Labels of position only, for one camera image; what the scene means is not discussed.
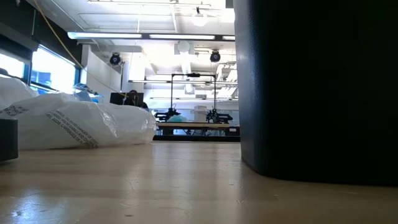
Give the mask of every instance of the pipe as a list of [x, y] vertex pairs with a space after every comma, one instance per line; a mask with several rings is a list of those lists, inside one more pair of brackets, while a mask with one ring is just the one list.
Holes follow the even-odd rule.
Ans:
[[140, 23], [141, 23], [141, 10], [139, 11], [139, 14], [138, 14], [137, 33], [139, 33], [139, 25], [140, 25]]
[[175, 31], [176, 34], [178, 34], [177, 20], [175, 19], [175, 10], [174, 10], [174, 6], [173, 5], [170, 6], [170, 10], [172, 11], [174, 31]]
[[178, 7], [198, 7], [200, 6], [202, 9], [206, 9], [203, 6], [211, 7], [211, 4], [190, 4], [190, 3], [177, 3], [177, 2], [128, 2], [128, 1], [99, 1], [99, 0], [87, 0], [88, 3], [113, 3], [113, 4], [126, 4], [126, 5], [151, 5], [151, 6], [178, 6]]
[[36, 9], [33, 12], [33, 25], [32, 25], [31, 37], [34, 37], [35, 35], [35, 26], [36, 26]]
[[61, 8], [61, 6], [59, 6], [54, 0], [50, 0], [55, 6], [57, 6], [69, 19], [71, 19], [82, 31], [85, 31], [81, 25], [79, 25], [79, 23], [76, 22], [76, 20], [74, 20], [74, 18], [72, 18], [67, 12], [65, 12], [65, 10], [63, 10]]

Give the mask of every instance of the fluorescent light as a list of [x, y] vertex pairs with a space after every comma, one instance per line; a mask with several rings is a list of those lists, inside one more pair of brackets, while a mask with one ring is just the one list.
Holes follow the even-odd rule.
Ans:
[[149, 34], [151, 39], [214, 40], [214, 35]]
[[[151, 100], [171, 100], [170, 97], [151, 97]], [[176, 97], [173, 100], [211, 100], [214, 101], [214, 98], [183, 98], [183, 97]], [[238, 101], [238, 99], [228, 99], [228, 98], [217, 98], [217, 101]]]
[[131, 83], [167, 83], [168, 81], [162, 80], [129, 80]]
[[216, 82], [216, 85], [237, 85], [237, 82]]
[[220, 17], [220, 21], [234, 23], [235, 22], [234, 9], [224, 9], [224, 11], [222, 12], [222, 15]]
[[235, 40], [235, 36], [223, 36], [223, 40]]
[[[143, 1], [124, 1], [124, 0], [87, 0], [88, 3], [113, 3], [120, 5], [140, 5], [140, 6], [177, 6], [177, 7], [197, 7], [198, 4], [174, 3], [170, 2], [147, 2]], [[211, 7], [211, 4], [201, 4], [201, 7]]]
[[206, 84], [204, 81], [174, 81], [173, 83], [181, 83], [181, 84]]
[[192, 15], [192, 24], [197, 27], [203, 27], [207, 24], [208, 18], [206, 13], [194, 12]]
[[[129, 80], [131, 83], [171, 83], [171, 80]], [[214, 82], [206, 81], [174, 81], [176, 84], [209, 84], [214, 85]], [[237, 85], [237, 82], [216, 82], [216, 85]]]
[[105, 33], [105, 32], [68, 32], [71, 39], [140, 39], [141, 34]]
[[[151, 100], [171, 100], [170, 97], [151, 97]], [[206, 100], [206, 99], [202, 99], [202, 98], [173, 98], [173, 100]]]

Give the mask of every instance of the white wall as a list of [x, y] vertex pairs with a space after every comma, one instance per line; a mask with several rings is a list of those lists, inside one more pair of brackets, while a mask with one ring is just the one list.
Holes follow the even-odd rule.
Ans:
[[87, 55], [87, 60], [84, 66], [87, 67], [88, 72], [86, 84], [104, 97], [104, 103], [109, 103], [111, 93], [121, 90], [121, 74], [98, 58], [88, 45], [83, 47], [83, 56], [85, 55]]
[[[198, 94], [203, 94], [205, 91], [197, 91]], [[155, 109], [167, 109], [170, 107], [170, 99], [165, 100], [151, 100], [151, 97], [166, 97], [169, 98], [171, 94], [170, 90], [145, 90], [144, 101], [147, 103], [149, 108]], [[173, 97], [187, 97], [184, 90], [174, 90]], [[206, 106], [208, 110], [213, 109], [214, 101], [212, 100], [173, 100], [176, 104], [176, 109], [188, 109], [192, 110], [195, 106]], [[219, 102], [217, 101], [216, 107], [219, 110], [238, 110], [239, 103], [237, 101]]]

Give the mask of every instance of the window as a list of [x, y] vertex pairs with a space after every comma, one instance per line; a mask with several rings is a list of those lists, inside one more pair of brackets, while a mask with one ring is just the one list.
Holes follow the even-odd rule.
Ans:
[[40, 46], [33, 53], [30, 81], [58, 91], [73, 93], [75, 64]]
[[22, 78], [25, 64], [7, 55], [0, 54], [0, 68], [7, 70], [9, 75]]
[[36, 90], [40, 95], [47, 94], [47, 93], [52, 93], [50, 91], [43, 90], [43, 89], [40, 89], [40, 88], [37, 88], [37, 87], [32, 87], [31, 86], [30, 88], [33, 89], [33, 90]]

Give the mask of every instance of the yellow cable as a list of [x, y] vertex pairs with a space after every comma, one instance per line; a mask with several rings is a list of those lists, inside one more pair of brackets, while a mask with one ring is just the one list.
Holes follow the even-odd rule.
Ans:
[[49, 26], [49, 28], [51, 29], [51, 31], [53, 32], [53, 34], [56, 36], [56, 38], [58, 39], [58, 41], [61, 43], [62, 47], [68, 52], [69, 56], [71, 56], [71, 58], [73, 58], [73, 60], [76, 62], [76, 64], [83, 69], [84, 71], [87, 72], [87, 74], [91, 77], [93, 77], [95, 80], [97, 80], [97, 82], [99, 82], [100, 84], [104, 85], [105, 87], [108, 87], [110, 90], [115, 91], [116, 93], [119, 93], [120, 95], [124, 96], [125, 98], [127, 98], [127, 93], [125, 93], [124, 95], [121, 94], [120, 92], [118, 92], [117, 90], [112, 89], [110, 86], [108, 86], [107, 84], [99, 81], [94, 75], [91, 75], [90, 73], [88, 73], [87, 69], [84, 68], [84, 66], [72, 55], [72, 53], [70, 53], [70, 51], [68, 50], [67, 46], [65, 46], [65, 44], [62, 42], [61, 38], [57, 35], [57, 33], [55, 32], [54, 28], [51, 26], [50, 22], [47, 20], [46, 16], [44, 15], [42, 8], [40, 8], [39, 4], [37, 4], [37, 0], [34, 0], [37, 9], [39, 10], [40, 14], [43, 16], [45, 22], [47, 23], [47, 25]]

